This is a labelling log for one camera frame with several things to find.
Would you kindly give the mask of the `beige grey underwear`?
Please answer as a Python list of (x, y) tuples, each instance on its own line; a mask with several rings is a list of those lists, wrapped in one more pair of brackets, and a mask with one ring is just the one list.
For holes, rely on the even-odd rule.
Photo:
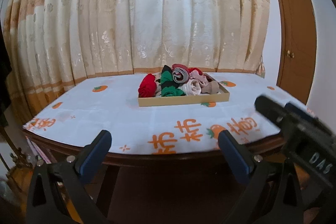
[(220, 92), (220, 85), (215, 80), (210, 81), (206, 86), (201, 88), (202, 94), (218, 94)]

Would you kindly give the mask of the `white perforated bra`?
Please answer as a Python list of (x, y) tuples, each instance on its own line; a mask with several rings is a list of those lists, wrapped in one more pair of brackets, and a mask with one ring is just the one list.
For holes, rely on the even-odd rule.
[(190, 79), (179, 87), (187, 96), (198, 96), (202, 89), (200, 83), (196, 79)]

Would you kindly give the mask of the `green underwear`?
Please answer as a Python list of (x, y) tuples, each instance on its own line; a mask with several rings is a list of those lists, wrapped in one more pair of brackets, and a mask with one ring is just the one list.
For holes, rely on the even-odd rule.
[(186, 93), (179, 88), (179, 84), (174, 82), (172, 70), (165, 65), (161, 71), (161, 96), (162, 97), (179, 97), (185, 96)]

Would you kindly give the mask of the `bright red underwear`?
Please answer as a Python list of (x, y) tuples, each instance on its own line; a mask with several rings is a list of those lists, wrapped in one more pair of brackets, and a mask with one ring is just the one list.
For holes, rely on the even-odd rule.
[(139, 88), (138, 88), (138, 97), (139, 98), (150, 98), (155, 96), (157, 90), (157, 84), (155, 82), (155, 76), (152, 74), (147, 74)]

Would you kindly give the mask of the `pale pink underwear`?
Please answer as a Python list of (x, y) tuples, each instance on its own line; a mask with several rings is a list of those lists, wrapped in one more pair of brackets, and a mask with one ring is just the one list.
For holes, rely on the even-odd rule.
[(201, 88), (209, 84), (209, 81), (205, 75), (200, 76), (197, 73), (192, 73), (191, 75), (189, 74), (189, 76), (191, 80), (197, 80)]

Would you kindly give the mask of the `red orange underwear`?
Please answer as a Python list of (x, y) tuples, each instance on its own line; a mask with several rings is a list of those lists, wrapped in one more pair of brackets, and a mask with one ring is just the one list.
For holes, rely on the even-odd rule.
[(188, 68), (189, 74), (191, 75), (192, 73), (195, 74), (197, 73), (198, 75), (202, 76), (203, 72), (199, 68)]

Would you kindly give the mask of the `dark red knit underwear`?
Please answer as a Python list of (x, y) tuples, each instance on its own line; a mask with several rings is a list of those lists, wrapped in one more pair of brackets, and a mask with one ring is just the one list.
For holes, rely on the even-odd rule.
[(184, 84), (189, 80), (189, 69), (182, 64), (173, 64), (172, 76), (175, 83)]

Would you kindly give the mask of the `pink striped cloth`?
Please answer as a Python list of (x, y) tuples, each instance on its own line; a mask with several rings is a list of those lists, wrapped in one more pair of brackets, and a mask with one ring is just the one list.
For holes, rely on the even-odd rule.
[(27, 143), (33, 152), (35, 158), (37, 160), (44, 160), (47, 164), (51, 164), (52, 162), (50, 159), (46, 156), (46, 154), (41, 150), (41, 148), (34, 143), (33, 141), (30, 140), (30, 138), (26, 137)]

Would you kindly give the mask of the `shallow gold cardboard tray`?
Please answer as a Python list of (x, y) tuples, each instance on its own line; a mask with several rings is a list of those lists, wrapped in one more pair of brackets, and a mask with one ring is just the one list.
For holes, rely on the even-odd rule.
[(173, 105), (192, 105), (203, 103), (228, 102), (230, 99), (230, 92), (208, 73), (203, 74), (207, 77), (208, 80), (215, 81), (217, 84), (219, 84), (220, 91), (217, 92), (217, 94), (200, 94), (197, 96), (138, 98), (138, 105), (139, 107), (150, 107), (150, 106), (173, 106)]

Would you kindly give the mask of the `brown wooden wardrobe door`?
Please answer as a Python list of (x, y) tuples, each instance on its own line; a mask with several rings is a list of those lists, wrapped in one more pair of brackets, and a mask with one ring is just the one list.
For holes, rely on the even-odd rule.
[(315, 72), (317, 32), (311, 0), (278, 0), (281, 18), (277, 85), (306, 104)]

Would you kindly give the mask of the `wooden coat rack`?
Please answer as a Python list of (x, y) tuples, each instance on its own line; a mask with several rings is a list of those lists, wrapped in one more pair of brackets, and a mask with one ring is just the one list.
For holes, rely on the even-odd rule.
[(33, 165), (27, 160), (27, 155), (22, 152), (21, 147), (17, 148), (12, 140), (10, 139), (9, 135), (5, 131), (4, 127), (1, 126), (1, 137), (5, 140), (5, 142), (10, 146), (12, 149), (13, 153), (10, 154), (11, 159), (13, 160), (15, 166), (13, 168), (9, 168), (7, 162), (1, 155), (1, 162), (7, 169), (6, 177), (13, 182), (13, 184), (17, 187), (19, 192), (22, 192), (22, 189), (18, 185), (18, 183), (15, 181), (13, 178), (13, 173), (16, 169), (23, 169), (23, 168), (28, 168), (28, 169), (33, 169)]

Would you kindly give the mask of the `white tablecloth with orange fruit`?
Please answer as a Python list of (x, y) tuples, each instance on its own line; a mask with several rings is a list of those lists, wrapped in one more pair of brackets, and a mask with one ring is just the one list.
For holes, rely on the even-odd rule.
[(228, 130), (240, 144), (275, 135), (279, 129), (256, 112), (265, 95), (284, 105), (307, 107), (276, 85), (249, 73), (213, 73), (229, 91), (227, 102), (150, 106), (138, 104), (143, 75), (87, 79), (48, 105), (24, 129), (75, 147), (89, 144), (100, 131), (112, 134), (112, 153), (159, 155), (208, 152)]

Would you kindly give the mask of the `dark wooden desk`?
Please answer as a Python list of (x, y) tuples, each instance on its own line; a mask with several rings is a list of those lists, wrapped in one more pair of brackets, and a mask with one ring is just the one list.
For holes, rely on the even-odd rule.
[[(244, 145), (250, 153), (260, 155), (258, 152), (253, 151), (253, 145)], [(160, 164), (178, 164), (184, 161), (203, 161), (208, 157), (219, 156), (223, 154), (221, 149), (212, 152), (193, 152), (193, 153), (180, 153), (180, 154), (161, 154), (161, 155), (124, 155), (119, 156), (108, 152), (102, 163), (112, 165), (115, 170), (119, 170), (121, 166), (146, 166), (146, 165), (160, 165)], [(112, 197), (112, 192), (104, 192), (100, 194), (97, 202), (94, 202), (102, 214), (107, 216), (107, 202)]]

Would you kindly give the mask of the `cream and orange floral curtain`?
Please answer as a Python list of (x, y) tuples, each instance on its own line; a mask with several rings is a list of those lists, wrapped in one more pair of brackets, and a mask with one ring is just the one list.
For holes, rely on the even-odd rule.
[(256, 71), (270, 0), (8, 0), (3, 36), (11, 106), (26, 123), (88, 78)]

